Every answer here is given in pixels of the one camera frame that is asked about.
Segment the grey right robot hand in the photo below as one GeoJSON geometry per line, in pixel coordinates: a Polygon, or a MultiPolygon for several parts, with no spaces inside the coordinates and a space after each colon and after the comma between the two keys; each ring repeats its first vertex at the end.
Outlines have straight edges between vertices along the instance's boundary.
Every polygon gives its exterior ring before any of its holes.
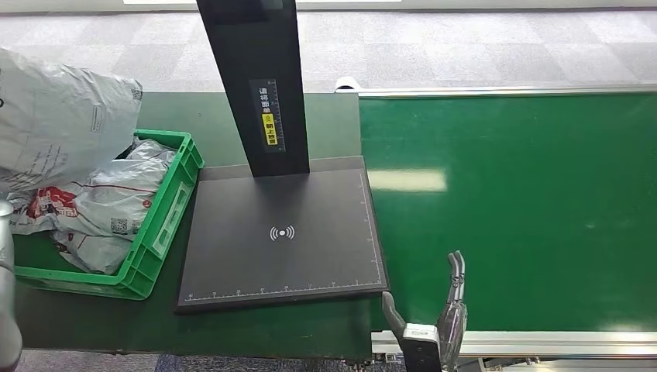
{"type": "Polygon", "coordinates": [[[395,307],[394,297],[382,293],[382,312],[397,340],[407,371],[456,371],[467,307],[463,300],[466,264],[458,250],[448,253],[450,285],[445,306],[434,325],[406,322],[395,307]]]}

